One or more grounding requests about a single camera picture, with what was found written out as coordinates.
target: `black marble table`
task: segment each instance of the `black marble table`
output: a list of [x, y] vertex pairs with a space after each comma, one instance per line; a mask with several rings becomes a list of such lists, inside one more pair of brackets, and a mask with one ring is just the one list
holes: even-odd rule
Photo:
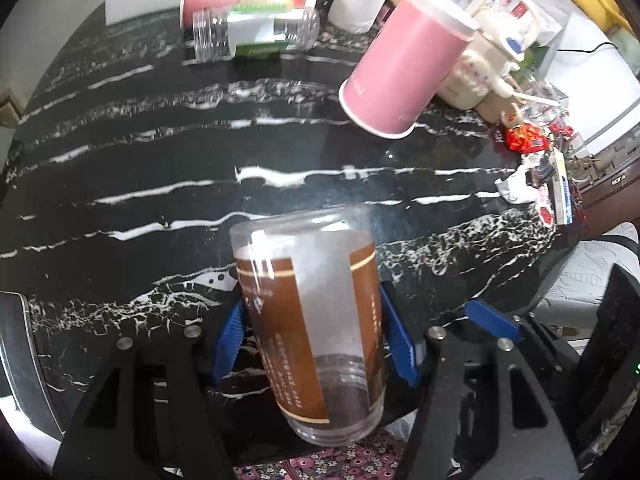
[[[396, 141], [351, 123], [337, 90], [373, 35], [326, 26], [304, 54], [202, 66], [177, 11], [105, 28], [100, 7], [60, 51], [4, 168], [0, 289], [28, 297], [63, 428], [118, 338], [226, 317], [228, 231], [246, 219], [369, 204], [416, 337], [470, 298], [505, 312], [534, 298], [577, 229], [498, 197], [518, 157], [474, 112], [435, 100]], [[296, 453], [250, 332], [235, 370], [209, 392], [233, 461]]]

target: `plastic bag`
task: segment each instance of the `plastic bag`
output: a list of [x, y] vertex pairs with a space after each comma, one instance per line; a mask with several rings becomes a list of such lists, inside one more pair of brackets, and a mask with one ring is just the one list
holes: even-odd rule
[[532, 0], [538, 6], [538, 12], [542, 18], [538, 44], [545, 46], [555, 38], [569, 21], [571, 12], [563, 9], [557, 0]]
[[399, 418], [388, 426], [385, 426], [385, 430], [404, 441], [409, 440], [409, 435], [414, 427], [415, 414], [417, 412], [418, 410], [414, 410], [411, 413], [407, 413], [404, 417]]

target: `plastic bottle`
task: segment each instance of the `plastic bottle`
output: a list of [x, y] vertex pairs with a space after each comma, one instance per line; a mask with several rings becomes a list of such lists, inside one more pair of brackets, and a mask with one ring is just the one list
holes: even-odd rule
[[193, 13], [198, 63], [283, 50], [309, 50], [316, 44], [319, 33], [320, 19], [313, 8], [265, 10], [249, 5]]
[[370, 210], [272, 216], [230, 234], [255, 340], [289, 425], [318, 446], [362, 439], [385, 397]]

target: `red packaging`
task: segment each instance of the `red packaging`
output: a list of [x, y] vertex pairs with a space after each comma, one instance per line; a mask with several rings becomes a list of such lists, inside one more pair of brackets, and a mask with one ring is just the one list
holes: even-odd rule
[[519, 153], [542, 152], [549, 147], [549, 141], [542, 131], [529, 123], [507, 130], [504, 142], [510, 150]]

